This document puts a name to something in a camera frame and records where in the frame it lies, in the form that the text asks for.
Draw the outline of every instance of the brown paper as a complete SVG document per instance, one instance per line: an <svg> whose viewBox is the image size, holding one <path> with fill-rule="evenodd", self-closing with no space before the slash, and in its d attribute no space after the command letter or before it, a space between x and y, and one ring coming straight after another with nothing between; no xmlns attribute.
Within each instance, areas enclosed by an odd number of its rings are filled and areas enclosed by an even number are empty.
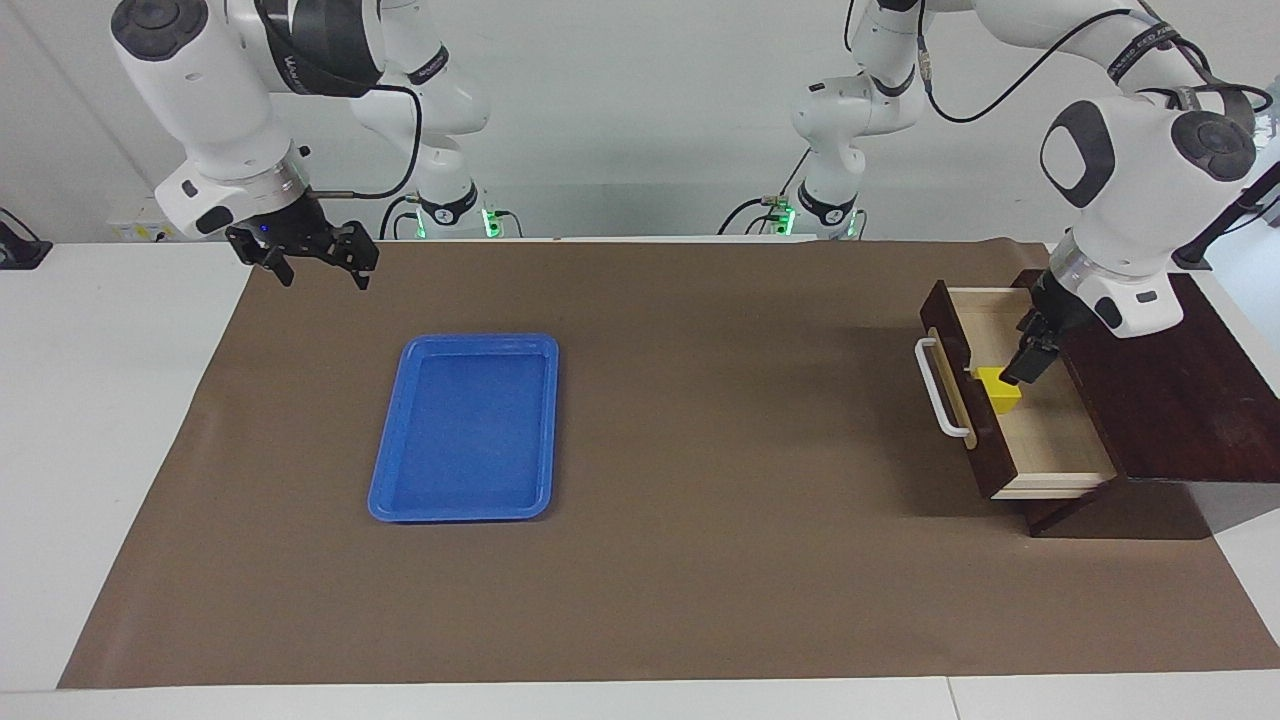
<svg viewBox="0 0 1280 720"><path fill-rule="evenodd" d="M911 356L983 245L388 245L255 273L63 676L137 685L1280 667L1217 546L1037 541ZM365 507L403 345L561 343L538 520Z"/></svg>

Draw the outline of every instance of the wooden drawer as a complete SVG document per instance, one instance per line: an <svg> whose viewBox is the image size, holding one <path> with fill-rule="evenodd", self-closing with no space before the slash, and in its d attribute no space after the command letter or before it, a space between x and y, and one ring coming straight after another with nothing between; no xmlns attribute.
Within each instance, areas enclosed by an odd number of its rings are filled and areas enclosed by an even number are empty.
<svg viewBox="0 0 1280 720"><path fill-rule="evenodd" d="M920 310L927 337L916 348L940 424L964 430L969 464L991 500L1074 500L1116 478L1116 470L1061 363L1024 387L1018 407L996 415L972 372L1005 366L1018 348L1018 322L1030 307L1021 288L947 288L938 282Z"/></svg>

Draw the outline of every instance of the drawer handle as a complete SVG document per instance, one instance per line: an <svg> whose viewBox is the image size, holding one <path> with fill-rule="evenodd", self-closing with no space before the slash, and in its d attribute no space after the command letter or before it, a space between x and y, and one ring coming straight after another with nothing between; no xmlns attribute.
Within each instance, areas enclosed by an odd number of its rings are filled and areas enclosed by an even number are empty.
<svg viewBox="0 0 1280 720"><path fill-rule="evenodd" d="M915 361L920 365L920 378L924 379L924 391L929 393L929 402L933 405L933 415L938 419L938 428L948 437L968 438L973 434L969 428L957 428L947 418L947 409L942 406L942 392L938 389L938 380L929 369L928 348L938 345L934 337L922 337L915 343Z"/></svg>

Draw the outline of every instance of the black cable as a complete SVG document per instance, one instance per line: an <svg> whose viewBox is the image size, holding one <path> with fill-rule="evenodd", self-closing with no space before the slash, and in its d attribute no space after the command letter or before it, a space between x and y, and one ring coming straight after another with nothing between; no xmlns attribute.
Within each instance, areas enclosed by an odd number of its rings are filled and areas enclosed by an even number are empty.
<svg viewBox="0 0 1280 720"><path fill-rule="evenodd" d="M1156 92L1158 95L1164 95L1165 97L1169 99L1169 102L1165 102L1165 109L1166 110L1174 110L1174 109L1179 108L1183 104L1183 96L1178 95L1172 90L1169 90L1167 87L1144 87L1144 88L1139 90L1138 92L1139 94L1142 94L1142 92Z"/></svg>
<svg viewBox="0 0 1280 720"><path fill-rule="evenodd" d="M733 222L733 218L741 215L744 210L746 210L748 208L751 208L754 205L764 205L764 199L763 197L756 197L754 200L748 200L746 202L744 202L744 204L739 205L737 208L735 208L733 211L730 213L727 218L724 218L724 224L721 225L721 229L716 231L716 234L724 234L724 231L728 229L728 225L730 225L730 223Z"/></svg>
<svg viewBox="0 0 1280 720"><path fill-rule="evenodd" d="M22 222L22 218L19 218L18 215L14 215L6 208L0 208L0 213L4 213L5 215L9 215L9 218L12 218L13 222L18 223L18 225L22 229L27 231L27 234L31 236L31 240L33 240L36 242L40 242L40 236L36 234L36 231L31 229L31 225L28 225L27 223Z"/></svg>
<svg viewBox="0 0 1280 720"><path fill-rule="evenodd" d="M1199 60L1201 69L1203 69L1208 74L1213 74L1213 68L1208 67L1208 55L1206 55L1204 51L1201 50L1199 45L1196 45L1190 40L1187 40L1185 37L1175 37L1174 38L1174 45L1176 45L1179 47L1185 47L1185 49L1190 50L1192 53L1194 53L1196 54L1196 59Z"/></svg>
<svg viewBox="0 0 1280 720"><path fill-rule="evenodd" d="M401 178L399 183L397 183L396 187L388 190L387 192L355 192L355 191L352 191L351 192L351 199L352 200L387 200L388 197L393 197L397 193L399 193L399 191L404 190L404 186L408 184L408 181L413 178L413 170L417 169L417 151L419 151L419 147L422 143L422 101L419 99L417 92L415 92L415 91L412 91L412 90L410 90L407 87L401 87L398 85L375 85L370 90L385 90L387 92L402 92L402 94L408 95L410 97L413 99L413 111L417 115L417 122L416 122L415 128L413 128L413 150L410 152L410 156L408 156L408 169L404 170L404 177ZM333 193L333 192L347 192L347 191L320 191L320 192L321 193Z"/></svg>
<svg viewBox="0 0 1280 720"><path fill-rule="evenodd" d="M520 237L525 237L525 225L520 224L520 215L512 213L511 210L498 210L494 214L499 218L511 218L516 220L516 232L520 233Z"/></svg>
<svg viewBox="0 0 1280 720"><path fill-rule="evenodd" d="M1198 85L1188 90L1193 92L1235 90L1238 92L1248 92L1256 95L1262 99L1262 104L1253 106L1253 114L1266 113L1267 110L1271 109L1271 105L1275 104L1275 97L1272 97L1271 94L1267 92L1266 90L1262 90L1261 87L1253 85L1240 85L1238 82L1211 82L1207 85ZM1158 92L1160 95L1169 97L1169 102L1165 104L1166 109L1180 108L1183 102L1183 97L1178 95L1178 92L1167 87L1144 87L1138 92Z"/></svg>
<svg viewBox="0 0 1280 720"><path fill-rule="evenodd" d="M1262 99L1262 105L1254 106L1253 108L1253 114L1266 113L1267 110L1271 109L1271 105L1275 104L1275 97L1272 97L1270 92L1267 92L1266 90L1262 90L1261 87L1254 87L1252 85L1240 85L1238 82L1211 82L1211 83L1207 83L1207 85L1198 85L1198 86L1196 86L1196 87L1192 88L1192 91L1194 91L1194 92L1199 92L1199 91L1204 91L1204 90L1216 90L1216 91L1235 90L1238 92L1248 92L1248 94L1252 94L1252 95L1257 95L1258 97Z"/></svg>
<svg viewBox="0 0 1280 720"><path fill-rule="evenodd" d="M855 223L858 222L858 215L863 217L863 224L858 227L858 240L861 240L863 236L867 234L867 220L870 218L870 214L867 210L859 209L856 213L854 213Z"/></svg>
<svg viewBox="0 0 1280 720"><path fill-rule="evenodd" d="M925 5L925 0L920 0L920 13L919 13L920 17L916 20L916 33L918 33L918 44L919 44L919 47L920 47L920 54L924 55L925 58L928 58L929 49L928 49L928 45L924 41L924 5ZM965 124L965 123L972 123L974 120L979 120L979 119L987 117L988 113L991 113L992 110L995 110L996 108L998 108L1005 100L1007 100L1009 96L1014 94L1014 91L1016 91L1019 87L1021 87L1021 85L1024 82L1027 82L1033 74L1036 74L1037 70L1041 69L1042 65L1044 65L1044 63L1048 61L1048 59L1053 55L1053 53L1057 53L1064 45L1066 45L1068 42L1070 42L1073 37L1075 37L1076 35L1084 32L1092 24L1094 24L1097 22L1101 22L1101 20L1103 20L1106 18L1112 18L1112 17L1116 17L1116 15L1130 15L1130 14L1133 14L1133 10L1130 10L1128 8L1120 8L1120 9L1115 9L1115 10L1107 10L1105 13L1098 13L1098 14L1093 15L1092 18L1089 18L1089 19L1082 22L1080 24L1075 26L1074 28L1071 28L1070 32L1068 32L1066 35L1064 35L1062 37L1060 37L1057 40L1057 42L1055 42L1052 46L1050 46L1050 49L1046 50L1043 55L1041 55L1039 60L1036 60L1036 63L1030 68L1028 68L1027 72L1024 72L1021 74L1021 77L1019 77L1016 81L1014 81L1014 83L1010 85L1007 90L1005 90L1002 94L1000 94L1000 97L996 97L996 100L991 105L987 105L986 109L983 109L980 113L978 113L975 115L969 115L968 118L957 118L955 115L948 114L946 110L943 110L942 108L938 106L937 99L933 97L932 70L929 73L923 73L923 72L920 73L922 78L925 78L924 79L924 94L928 96L929 105L933 106L933 110L942 119L945 119L945 120L948 120L948 122L952 122L952 123L956 123L956 124Z"/></svg>
<svg viewBox="0 0 1280 720"><path fill-rule="evenodd" d="M396 215L396 223L392 224L392 236L394 237L394 240L399 240L399 222L406 218L410 220L416 220L417 213L401 213L399 215Z"/></svg>
<svg viewBox="0 0 1280 720"><path fill-rule="evenodd" d="M393 202L390 202L390 204L387 205L387 211L383 213L383 223L378 227L378 238L379 240L387 237L387 225L390 224L390 222L392 222L392 213L396 211L396 208L398 208L401 202L408 202L408 201L410 201L408 197L397 197Z"/></svg>
<svg viewBox="0 0 1280 720"><path fill-rule="evenodd" d="M800 155L800 161L796 163L796 168L791 170L791 174L787 177L787 182L782 183L782 190L778 191L778 195L786 197L787 191L791 190L791 181L796 179L796 176L800 173L800 168L804 167L804 161L808 160L812 154L813 147L806 147L804 154Z"/></svg>
<svg viewBox="0 0 1280 720"><path fill-rule="evenodd" d="M858 0L849 0L849 12L845 13L845 50L847 53L852 53L854 51L854 46L849 41L849 31L850 31L851 26L854 24L854 5L855 4L858 4Z"/></svg>
<svg viewBox="0 0 1280 720"><path fill-rule="evenodd" d="M1252 225L1253 223L1261 220L1267 213L1270 213L1272 209L1275 209L1276 205L1280 205L1280 195L1277 195L1275 200L1272 200L1271 202L1268 202L1266 208L1263 208L1262 210L1260 210L1258 214L1253 217L1253 219L1251 219L1247 223L1235 225L1234 228L1230 228L1228 231L1224 231L1222 234L1220 234L1219 237L1231 234L1235 231L1243 231L1244 228L1247 228L1247 227Z"/></svg>

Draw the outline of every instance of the plastic tray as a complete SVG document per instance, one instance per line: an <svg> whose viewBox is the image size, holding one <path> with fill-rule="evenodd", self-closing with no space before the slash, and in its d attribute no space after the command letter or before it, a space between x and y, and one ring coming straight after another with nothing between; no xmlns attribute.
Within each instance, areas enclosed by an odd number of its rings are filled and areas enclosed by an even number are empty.
<svg viewBox="0 0 1280 720"><path fill-rule="evenodd" d="M401 355L369 491L385 523L527 520L552 497L559 347L425 336Z"/></svg>

